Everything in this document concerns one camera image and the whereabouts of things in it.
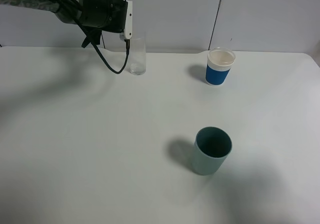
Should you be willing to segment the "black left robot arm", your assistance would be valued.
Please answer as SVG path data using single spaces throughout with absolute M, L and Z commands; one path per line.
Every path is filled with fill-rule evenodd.
M 65 24 L 87 32 L 122 33 L 125 30 L 127 0 L 0 0 L 2 5 L 52 12 Z

